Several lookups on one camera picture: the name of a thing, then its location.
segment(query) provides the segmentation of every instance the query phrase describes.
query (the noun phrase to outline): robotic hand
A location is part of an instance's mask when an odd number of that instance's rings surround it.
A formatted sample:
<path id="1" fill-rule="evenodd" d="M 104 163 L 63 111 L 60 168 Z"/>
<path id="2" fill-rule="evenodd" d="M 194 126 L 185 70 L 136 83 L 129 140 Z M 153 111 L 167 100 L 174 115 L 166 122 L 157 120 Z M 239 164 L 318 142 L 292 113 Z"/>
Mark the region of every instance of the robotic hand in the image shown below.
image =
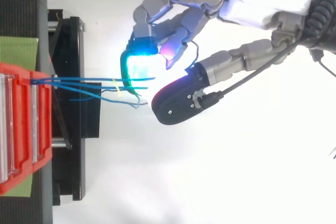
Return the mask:
<path id="1" fill-rule="evenodd" d="M 189 9 L 154 24 L 173 4 Z M 187 43 L 213 18 L 273 30 L 271 40 L 217 52 L 158 90 L 151 103 L 156 117 L 163 124 L 177 124 L 213 106 L 271 65 L 282 63 L 298 45 L 310 48 L 315 61 L 323 57 L 323 50 L 336 52 L 335 13 L 336 0 L 144 0 L 133 14 L 136 25 L 121 57 L 122 77 L 129 77 L 125 66 L 129 55 L 160 54 L 166 60 L 166 69 L 173 68 L 187 49 Z M 204 88 L 226 81 L 239 71 L 254 72 L 225 91 L 203 92 Z"/>

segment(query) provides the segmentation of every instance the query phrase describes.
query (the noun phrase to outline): wire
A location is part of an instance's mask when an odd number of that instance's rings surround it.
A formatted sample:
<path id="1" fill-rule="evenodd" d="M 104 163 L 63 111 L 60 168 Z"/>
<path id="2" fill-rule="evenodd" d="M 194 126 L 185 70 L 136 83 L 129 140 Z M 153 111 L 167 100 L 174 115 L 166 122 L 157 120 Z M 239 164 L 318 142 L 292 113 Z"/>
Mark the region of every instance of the wire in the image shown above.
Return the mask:
<path id="1" fill-rule="evenodd" d="M 117 90 L 108 90 L 108 89 L 105 89 L 105 90 L 101 91 L 98 95 L 101 95 L 101 94 L 103 94 L 105 92 L 117 92 Z M 140 97 L 137 96 L 137 95 L 136 95 L 136 97 L 138 99 L 137 106 L 142 106 L 142 105 L 147 105 L 148 104 L 147 102 L 140 103 Z M 94 97 L 89 97 L 89 98 L 84 98 L 84 99 L 71 99 L 70 101 L 71 102 L 85 102 L 85 101 L 91 101 L 93 99 L 94 99 Z"/>
<path id="2" fill-rule="evenodd" d="M 98 98 L 98 99 L 101 99 L 101 100 L 107 101 L 107 102 L 126 104 L 126 105 L 129 105 L 129 106 L 131 106 L 131 107 L 133 107 L 135 109 L 139 106 L 139 103 L 110 100 L 110 99 L 104 98 L 104 97 L 102 97 L 100 95 L 97 95 L 97 94 L 94 94 L 94 93 L 91 93 L 91 92 L 88 92 L 88 91 L 85 91 L 85 90 L 74 89 L 74 88 L 71 88 L 71 87 L 68 87 L 68 86 L 63 86 L 62 84 L 58 84 L 58 83 L 50 83 L 48 81 L 38 81 L 38 82 L 39 82 L 39 84 L 51 85 L 51 86 L 58 87 L 58 88 L 61 88 L 61 89 L 65 89 L 65 90 L 69 90 L 69 91 L 73 91 L 73 92 L 78 92 L 78 93 L 86 94 L 86 95 L 89 95 L 89 96 L 91 96 L 93 98 Z"/>
<path id="3" fill-rule="evenodd" d="M 191 63 L 191 65 L 189 67 L 187 67 L 187 69 L 192 68 L 195 65 L 195 63 L 198 61 L 198 58 L 200 56 L 199 45 L 195 41 L 193 41 L 193 40 L 191 41 L 191 43 L 194 44 L 196 46 L 196 48 L 197 48 L 196 49 L 196 58 L 194 59 L 193 63 Z"/>
<path id="4" fill-rule="evenodd" d="M 321 60 L 319 60 L 318 61 L 318 63 L 328 72 L 328 73 L 330 73 L 332 76 L 334 76 L 335 78 L 336 78 L 336 74 L 333 72 L 333 71 L 331 71 L 329 68 L 327 68 L 326 67 L 326 65 L 324 65 L 323 63 L 322 63 L 322 61 Z"/>
<path id="5" fill-rule="evenodd" d="M 38 84 L 39 80 L 33 80 L 31 84 L 35 85 Z M 66 86 L 77 86 L 77 87 L 83 87 L 83 88 L 88 88 L 88 89 L 110 89 L 110 90 L 118 90 L 116 87 L 105 87 L 105 86 L 95 86 L 95 85 L 89 85 L 89 84 L 83 84 L 83 83 L 75 83 L 75 82 L 56 82 L 56 81 L 48 81 L 48 83 L 53 84 L 53 83 L 58 83 Z M 134 89 L 148 89 L 147 87 L 120 87 L 120 90 L 134 90 Z"/>
<path id="6" fill-rule="evenodd" d="M 284 49 L 283 51 L 281 51 L 280 53 L 278 53 L 273 59 L 271 59 L 265 65 L 261 66 L 259 69 L 257 69 L 256 71 L 254 71 L 253 73 L 251 73 L 247 77 L 243 78 L 242 80 L 238 81 L 236 84 L 233 84 L 231 87 L 227 88 L 226 90 L 221 91 L 220 94 L 223 95 L 223 96 L 227 95 L 230 92 L 232 92 L 235 89 L 237 89 L 240 86 L 242 86 L 243 84 L 245 84 L 246 82 L 250 81 L 251 79 L 253 79 L 257 75 L 261 74 L 266 69 L 268 69 L 273 64 L 275 64 L 278 60 L 280 60 L 283 56 L 285 56 L 286 54 L 290 53 L 294 48 L 296 48 L 298 45 L 300 45 L 303 41 L 305 41 L 305 39 L 300 39 L 300 40 L 294 42 L 293 44 L 289 45 L 286 49 Z"/>
<path id="7" fill-rule="evenodd" d="M 105 92 L 117 92 L 117 90 L 109 90 L 109 89 L 105 89 L 103 91 L 101 91 L 100 93 L 98 93 L 98 95 L 101 95 Z M 83 98 L 83 99 L 70 99 L 71 102 L 85 102 L 85 101 L 90 101 L 90 100 L 93 100 L 94 97 L 89 97 L 89 98 Z"/>
<path id="8" fill-rule="evenodd" d="M 82 77 L 50 77 L 42 79 L 31 79 L 31 81 L 152 81 L 155 78 L 143 78 L 143 79 L 114 79 L 114 78 L 82 78 Z"/>

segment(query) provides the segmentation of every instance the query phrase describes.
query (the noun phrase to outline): screw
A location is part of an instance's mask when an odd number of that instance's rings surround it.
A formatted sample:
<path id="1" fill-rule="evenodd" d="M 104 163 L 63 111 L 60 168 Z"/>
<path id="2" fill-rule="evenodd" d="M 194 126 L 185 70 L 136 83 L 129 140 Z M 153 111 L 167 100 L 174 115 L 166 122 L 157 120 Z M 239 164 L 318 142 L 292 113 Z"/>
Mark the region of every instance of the screw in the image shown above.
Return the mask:
<path id="1" fill-rule="evenodd" d="M 86 32 L 86 25 L 85 25 L 85 23 L 81 23 L 81 24 L 79 24 L 79 30 L 80 30 L 82 33 L 85 33 L 85 32 Z"/>
<path id="2" fill-rule="evenodd" d="M 51 76 L 52 78 L 58 78 L 58 75 L 57 74 L 53 74 L 52 76 Z"/>

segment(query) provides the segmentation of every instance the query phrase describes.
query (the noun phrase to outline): white wall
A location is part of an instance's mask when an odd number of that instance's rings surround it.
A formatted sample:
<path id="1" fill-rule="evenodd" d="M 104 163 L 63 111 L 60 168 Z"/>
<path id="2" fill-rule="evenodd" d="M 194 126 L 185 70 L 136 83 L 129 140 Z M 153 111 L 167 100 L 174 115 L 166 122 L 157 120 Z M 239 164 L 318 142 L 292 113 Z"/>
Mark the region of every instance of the white wall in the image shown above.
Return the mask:
<path id="1" fill-rule="evenodd" d="M 49 0 L 49 8 L 87 24 L 87 77 L 120 76 L 141 2 Z M 269 35 L 213 20 L 195 40 L 205 58 Z M 334 55 L 325 62 L 336 66 Z M 63 197 L 54 223 L 334 223 L 336 162 L 328 154 L 336 146 L 335 89 L 336 80 L 298 48 L 177 126 L 161 125 L 149 108 L 102 102 L 101 138 L 87 140 L 86 197 Z"/>

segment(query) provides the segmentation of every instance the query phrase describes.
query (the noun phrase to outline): green light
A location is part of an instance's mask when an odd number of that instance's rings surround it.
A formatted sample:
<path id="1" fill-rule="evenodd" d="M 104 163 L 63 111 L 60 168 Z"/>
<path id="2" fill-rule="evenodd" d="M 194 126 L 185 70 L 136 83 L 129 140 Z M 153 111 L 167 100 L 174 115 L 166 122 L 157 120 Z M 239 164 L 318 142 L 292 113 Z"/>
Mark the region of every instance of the green light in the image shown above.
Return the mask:
<path id="1" fill-rule="evenodd" d="M 131 79 L 156 78 L 166 71 L 166 60 L 162 55 L 130 55 L 127 58 L 128 76 Z M 149 82 L 131 82 L 131 86 L 148 87 Z"/>

